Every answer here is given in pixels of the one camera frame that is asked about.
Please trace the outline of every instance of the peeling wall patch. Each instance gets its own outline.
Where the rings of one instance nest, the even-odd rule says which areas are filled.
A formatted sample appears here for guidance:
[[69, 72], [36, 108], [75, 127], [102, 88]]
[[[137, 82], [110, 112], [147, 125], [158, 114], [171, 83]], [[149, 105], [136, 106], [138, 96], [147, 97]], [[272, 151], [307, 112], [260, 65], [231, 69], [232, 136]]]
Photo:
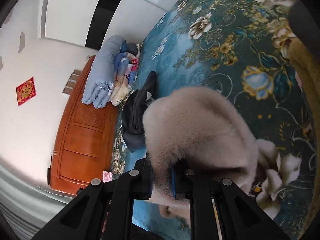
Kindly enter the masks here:
[[12, 15], [12, 12], [13, 12], [13, 8], [12, 8], [12, 10], [10, 11], [10, 13], [7, 15], [7, 17], [6, 17], [6, 19], [4, 20], [4, 24], [7, 24], [8, 22], [9, 22], [9, 20], [10, 20], [10, 17], [11, 17], [11, 15]]
[[0, 56], [0, 70], [3, 68], [3, 64], [2, 64], [2, 58]]
[[23, 32], [21, 32], [20, 33], [20, 46], [19, 46], [18, 53], [20, 53], [24, 49], [25, 45], [26, 45], [26, 35]]

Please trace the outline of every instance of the carved headboard panel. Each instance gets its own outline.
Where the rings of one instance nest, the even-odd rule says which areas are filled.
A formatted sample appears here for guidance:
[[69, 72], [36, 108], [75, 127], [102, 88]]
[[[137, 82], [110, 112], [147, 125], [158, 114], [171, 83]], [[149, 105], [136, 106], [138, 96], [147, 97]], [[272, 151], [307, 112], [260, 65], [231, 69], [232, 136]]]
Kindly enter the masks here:
[[85, 65], [64, 109], [52, 157], [50, 186], [75, 195], [110, 171], [118, 107], [95, 109], [81, 102], [94, 56]]

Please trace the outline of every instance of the folded blanket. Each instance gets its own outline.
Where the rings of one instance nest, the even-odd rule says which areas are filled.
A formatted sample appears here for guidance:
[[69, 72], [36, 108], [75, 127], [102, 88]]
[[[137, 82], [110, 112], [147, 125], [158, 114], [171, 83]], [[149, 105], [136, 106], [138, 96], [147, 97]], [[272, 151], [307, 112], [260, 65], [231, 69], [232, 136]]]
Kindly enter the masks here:
[[124, 38], [119, 35], [106, 40], [97, 53], [85, 84], [82, 103], [104, 107], [114, 88], [114, 59], [120, 53]]
[[292, 41], [289, 58], [302, 82], [308, 104], [312, 112], [314, 132], [316, 135], [316, 177], [309, 213], [300, 235], [308, 228], [320, 210], [320, 63], [313, 57], [299, 39]]
[[137, 69], [138, 59], [128, 52], [120, 53], [114, 60], [115, 85], [109, 98], [114, 106], [119, 105], [122, 99], [132, 90], [128, 79], [133, 66], [134, 69]]
[[126, 101], [121, 113], [121, 133], [126, 146], [135, 151], [144, 146], [144, 130], [142, 117], [148, 105], [149, 94], [153, 94], [156, 86], [156, 73], [151, 71], [140, 90], [133, 92]]
[[175, 200], [170, 167], [186, 159], [212, 179], [232, 179], [249, 193], [256, 175], [258, 143], [244, 119], [220, 93], [188, 87], [152, 103], [143, 116], [146, 148], [155, 174], [150, 201], [166, 217], [178, 215], [190, 225], [188, 200]]

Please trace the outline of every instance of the floral bedsheet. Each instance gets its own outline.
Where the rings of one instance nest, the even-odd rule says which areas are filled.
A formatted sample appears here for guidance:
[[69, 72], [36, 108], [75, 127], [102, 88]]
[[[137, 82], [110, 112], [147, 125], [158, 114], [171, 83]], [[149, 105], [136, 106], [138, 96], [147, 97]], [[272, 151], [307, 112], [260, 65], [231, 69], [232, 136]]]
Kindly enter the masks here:
[[[156, 71], [156, 98], [182, 86], [210, 87], [233, 103], [256, 138], [274, 142], [278, 151], [259, 164], [250, 196], [292, 239], [307, 215], [315, 175], [308, 111], [288, 60], [295, 35], [287, 14], [294, 1], [179, 0], [145, 39], [134, 85], [139, 89]], [[120, 125], [116, 175], [128, 154], [134, 155], [126, 150]], [[177, 221], [178, 230], [187, 232], [183, 220]]]

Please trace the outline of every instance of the silver screw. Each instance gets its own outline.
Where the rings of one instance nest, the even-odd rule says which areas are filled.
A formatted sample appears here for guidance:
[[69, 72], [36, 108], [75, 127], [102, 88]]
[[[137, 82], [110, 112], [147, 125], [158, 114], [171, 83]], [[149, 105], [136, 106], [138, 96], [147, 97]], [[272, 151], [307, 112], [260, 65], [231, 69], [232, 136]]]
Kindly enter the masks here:
[[223, 179], [222, 180], [223, 185], [230, 186], [232, 184], [231, 179]]
[[131, 176], [137, 176], [139, 174], [139, 171], [138, 170], [131, 170], [131, 171], [129, 171], [129, 174]]
[[101, 183], [101, 180], [100, 180], [100, 179], [93, 179], [93, 180], [91, 180], [91, 184], [92, 184], [93, 186], [98, 186], [100, 183]]
[[185, 174], [188, 175], [188, 176], [192, 176], [192, 175], [195, 174], [195, 171], [192, 170], [192, 169], [187, 169], [187, 170], [185, 171]]

